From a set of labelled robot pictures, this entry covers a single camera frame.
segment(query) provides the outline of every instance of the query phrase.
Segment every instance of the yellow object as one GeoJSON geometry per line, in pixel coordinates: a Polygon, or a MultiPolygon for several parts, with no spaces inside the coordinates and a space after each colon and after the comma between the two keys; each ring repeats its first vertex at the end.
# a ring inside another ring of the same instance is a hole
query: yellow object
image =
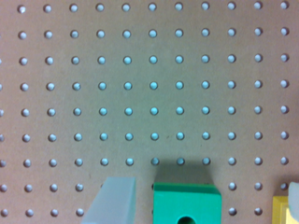
{"type": "Polygon", "coordinates": [[[273,197],[272,224],[299,224],[291,216],[288,196],[273,197]]]}

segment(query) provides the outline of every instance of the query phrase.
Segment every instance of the white plastic object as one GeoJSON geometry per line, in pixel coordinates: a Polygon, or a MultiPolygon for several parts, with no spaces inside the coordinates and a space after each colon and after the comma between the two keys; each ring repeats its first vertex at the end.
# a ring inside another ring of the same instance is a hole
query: white plastic object
{"type": "Polygon", "coordinates": [[[108,177],[81,224],[134,224],[135,178],[108,177]]]}
{"type": "Polygon", "coordinates": [[[289,208],[291,216],[299,222],[299,184],[291,182],[289,186],[289,208]]]}

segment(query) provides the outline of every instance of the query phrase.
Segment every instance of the green plastic block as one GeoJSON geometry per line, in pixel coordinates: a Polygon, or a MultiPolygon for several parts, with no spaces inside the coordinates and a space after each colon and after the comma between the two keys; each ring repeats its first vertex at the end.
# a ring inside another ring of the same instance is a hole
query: green plastic block
{"type": "Polygon", "coordinates": [[[153,190],[153,224],[221,224],[214,185],[155,183],[153,190]]]}

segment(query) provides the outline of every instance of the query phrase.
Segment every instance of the brown pegboard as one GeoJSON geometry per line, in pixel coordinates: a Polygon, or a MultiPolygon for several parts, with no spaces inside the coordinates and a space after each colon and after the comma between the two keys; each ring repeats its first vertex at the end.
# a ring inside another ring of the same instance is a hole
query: brown pegboard
{"type": "Polygon", "coordinates": [[[201,8],[203,1],[182,0],[183,9],[176,11],[177,1],[155,0],[155,11],[149,11],[152,1],[127,1],[131,9],[123,12],[123,1],[1,1],[0,2],[0,133],[5,141],[0,144],[0,159],[6,167],[0,168],[0,185],[7,191],[0,194],[0,210],[7,209],[8,216],[0,223],[79,223],[76,211],[82,208],[86,214],[93,198],[107,176],[135,176],[137,205],[135,223],[152,222],[152,190],[155,180],[173,182],[211,182],[222,195],[222,223],[271,223],[272,197],[287,195],[281,190],[282,183],[299,181],[298,171],[298,2],[289,1],[282,9],[281,1],[263,1],[260,10],[254,8],[255,1],[235,1],[235,10],[227,7],[229,1],[210,0],[209,10],[201,8]],[[105,9],[98,12],[95,6],[101,2],[105,9]],[[45,13],[43,7],[50,4],[52,11],[45,13]],[[78,6],[71,12],[71,4],[78,6]],[[21,14],[18,6],[24,5],[21,14]],[[261,36],[254,30],[263,28],[261,36]],[[282,35],[282,27],[290,33],[282,35]],[[209,36],[201,31],[207,28],[209,36]],[[228,36],[235,28],[235,36],[228,36]],[[155,29],[157,37],[150,38],[149,31],[155,29]],[[175,36],[177,29],[183,37],[175,36]],[[44,37],[46,31],[53,37],[44,37]],[[70,36],[78,31],[78,38],[70,36]],[[100,39],[98,30],[106,35],[100,39]],[[131,37],[122,36],[124,30],[131,37]],[[18,38],[24,31],[27,37],[18,38]],[[263,55],[256,63],[254,56],[263,55]],[[282,62],[280,56],[287,53],[290,59],[282,62]],[[208,55],[210,61],[202,63],[201,57],[208,55]],[[235,63],[228,63],[230,54],[236,56],[235,63]],[[158,58],[150,64],[149,57],[158,58]],[[183,63],[175,58],[182,55],[183,63]],[[52,57],[54,63],[45,60],[52,57]],[[78,56],[78,65],[71,59],[78,56]],[[106,58],[105,64],[97,62],[106,58]],[[132,63],[125,65],[123,58],[130,56],[132,63]],[[28,64],[20,65],[19,59],[26,57],[28,64]],[[261,80],[263,86],[254,88],[261,80]],[[281,88],[280,81],[286,79],[290,86],[281,88]],[[184,88],[177,90],[177,81],[184,88]],[[204,90],[201,83],[208,80],[210,88],[204,90]],[[234,89],[227,83],[233,80],[234,89]],[[100,91],[98,84],[106,82],[107,89],[100,91]],[[123,84],[130,81],[133,88],[126,91],[123,84]],[[159,85],[150,89],[151,81],[159,85]],[[27,83],[28,91],[20,85],[27,83]],[[55,84],[53,91],[46,85],[55,84]],[[81,85],[79,91],[72,89],[73,83],[81,85]],[[254,113],[260,105],[263,112],[254,113]],[[280,107],[287,105],[288,114],[280,107]],[[152,116],[150,109],[156,106],[159,114],[152,116]],[[176,108],[184,108],[183,115],[176,108]],[[204,115],[203,106],[210,108],[204,115]],[[234,106],[236,112],[229,115],[227,109],[234,106]],[[73,114],[74,108],[81,115],[73,114]],[[106,116],[99,109],[107,109],[106,116]],[[132,116],[124,115],[131,107],[132,116]],[[21,115],[27,108],[29,117],[21,115]],[[54,108],[56,115],[49,117],[47,110],[54,108]],[[282,140],[281,132],[289,138],[282,140]],[[158,133],[158,141],[150,139],[158,133]],[[183,132],[185,138],[177,140],[176,134],[183,132]],[[210,138],[204,140],[203,132],[210,138]],[[236,139],[228,139],[229,132],[236,139]],[[255,140],[254,134],[261,132],[263,139],[255,140]],[[57,136],[55,142],[48,140],[49,134],[57,136]],[[82,134],[76,142],[74,135],[82,134]],[[100,133],[108,139],[101,141],[100,133]],[[126,133],[134,135],[126,141],[126,133]],[[29,134],[30,142],[24,143],[22,136],[29,134]],[[150,160],[159,158],[160,164],[152,166],[150,160]],[[177,166],[177,158],[185,159],[177,166]],[[211,163],[204,166],[202,159],[209,157],[211,163]],[[236,158],[236,165],[228,159],[236,158]],[[256,157],[263,164],[255,165],[256,157]],[[281,165],[280,159],[287,157],[289,163],[281,165]],[[77,167],[75,159],[82,158],[83,165],[77,167]],[[100,160],[107,158],[108,166],[100,160]],[[125,160],[133,158],[133,166],[125,160]],[[31,160],[25,168],[23,161],[31,160]],[[57,161],[56,167],[49,160],[57,161]],[[228,185],[236,183],[236,190],[228,185]],[[254,188],[263,184],[262,190],[254,188]],[[77,183],[84,190],[77,192],[77,183]],[[30,184],[32,192],[25,192],[30,184]],[[56,192],[50,185],[57,184],[56,192]],[[229,215],[234,207],[235,216],[229,215]],[[260,216],[255,208],[262,208],[260,216]],[[34,215],[27,217],[25,211],[33,209],[34,215]],[[51,209],[59,215],[52,217],[51,209]]]}

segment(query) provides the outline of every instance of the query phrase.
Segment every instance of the hole in green block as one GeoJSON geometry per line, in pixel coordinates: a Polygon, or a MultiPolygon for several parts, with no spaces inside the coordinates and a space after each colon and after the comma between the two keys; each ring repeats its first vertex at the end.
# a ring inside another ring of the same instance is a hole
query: hole in green block
{"type": "Polygon", "coordinates": [[[179,219],[178,224],[196,224],[190,217],[182,217],[179,219]]]}

